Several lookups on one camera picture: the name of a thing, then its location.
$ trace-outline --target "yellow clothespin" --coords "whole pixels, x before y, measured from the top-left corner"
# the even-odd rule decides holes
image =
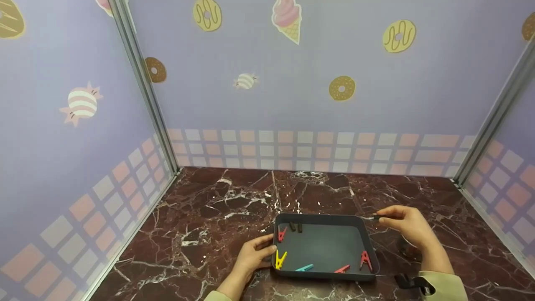
[[[275,258],[275,268],[276,269],[281,269],[282,268],[282,263],[284,263],[284,260],[286,259],[286,255],[288,254],[288,252],[284,252],[284,254],[282,255],[282,258],[279,258],[279,250],[277,250],[277,258]]]

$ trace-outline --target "left hand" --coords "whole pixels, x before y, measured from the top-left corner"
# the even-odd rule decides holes
[[[232,274],[240,275],[248,282],[256,269],[270,267],[271,262],[262,259],[272,255],[277,250],[277,246],[269,245],[272,240],[273,234],[269,234],[244,243],[232,269]]]

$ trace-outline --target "black strap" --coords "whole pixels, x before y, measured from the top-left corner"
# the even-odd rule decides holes
[[[398,287],[400,289],[413,289],[413,288],[419,288],[422,294],[429,296],[436,292],[434,286],[431,285],[425,278],[423,277],[414,277],[413,279],[410,279],[407,274],[399,274],[395,275],[394,278],[396,279],[396,282],[398,283]]]

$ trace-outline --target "donut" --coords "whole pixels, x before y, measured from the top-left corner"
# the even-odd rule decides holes
[[[15,39],[24,33],[24,18],[12,0],[0,1],[0,38]]]
[[[531,37],[535,33],[535,12],[524,21],[522,25],[522,36],[526,41],[530,41]]]
[[[193,19],[202,30],[212,32],[221,26],[221,8],[214,0],[196,0]]]
[[[348,100],[354,93],[355,81],[349,76],[339,76],[329,85],[329,94],[336,101]]]
[[[145,64],[147,65],[152,82],[162,82],[167,78],[165,66],[157,58],[148,57],[145,59]]]
[[[416,37],[416,27],[409,20],[396,21],[385,30],[383,45],[391,53],[402,52],[409,48]]]

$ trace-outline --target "person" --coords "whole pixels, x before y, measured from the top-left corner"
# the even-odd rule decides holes
[[[376,212],[386,216],[379,223],[399,231],[422,253],[422,269],[419,276],[435,288],[432,295],[422,294],[425,301],[466,301],[468,300],[461,279],[455,275],[446,250],[425,220],[421,212],[412,207],[394,205]],[[265,246],[273,240],[273,234],[246,242],[229,276],[217,290],[208,294],[205,301],[238,301],[254,271],[270,267],[263,261],[275,253],[277,247]]]

